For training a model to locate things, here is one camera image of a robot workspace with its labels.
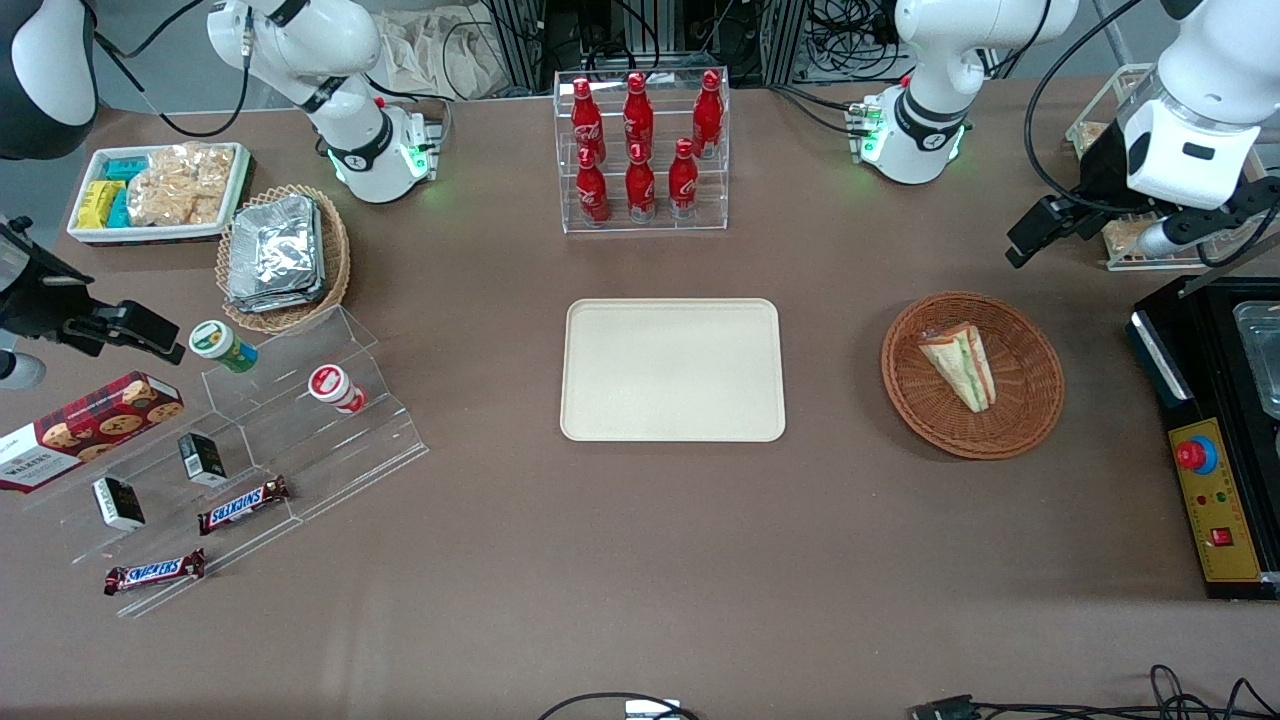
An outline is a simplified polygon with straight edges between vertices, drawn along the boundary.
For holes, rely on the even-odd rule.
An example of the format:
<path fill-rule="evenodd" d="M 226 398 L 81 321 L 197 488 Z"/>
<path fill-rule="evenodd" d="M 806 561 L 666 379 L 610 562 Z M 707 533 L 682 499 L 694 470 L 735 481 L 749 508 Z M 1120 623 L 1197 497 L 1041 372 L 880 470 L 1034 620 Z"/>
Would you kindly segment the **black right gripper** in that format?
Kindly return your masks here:
<path fill-rule="evenodd" d="M 134 300 L 108 304 L 90 293 L 95 278 L 78 272 L 26 233 L 29 220 L 4 220 L 3 331 L 64 345 L 90 357 L 105 346 L 136 348 L 179 363 L 179 327 Z"/>

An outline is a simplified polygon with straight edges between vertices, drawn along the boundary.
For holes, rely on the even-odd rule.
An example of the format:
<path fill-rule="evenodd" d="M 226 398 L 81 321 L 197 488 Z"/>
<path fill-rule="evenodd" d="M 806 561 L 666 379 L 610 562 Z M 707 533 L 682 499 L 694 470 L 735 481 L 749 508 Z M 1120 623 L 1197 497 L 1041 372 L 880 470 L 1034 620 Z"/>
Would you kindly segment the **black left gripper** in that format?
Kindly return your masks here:
<path fill-rule="evenodd" d="M 1070 234 L 1089 240 L 1107 222 L 1135 211 L 1137 192 L 1126 178 L 1123 132 L 1111 122 L 1082 156 L 1076 184 L 1039 199 L 1007 232 L 1005 258 L 1021 268 L 1057 240 Z"/>

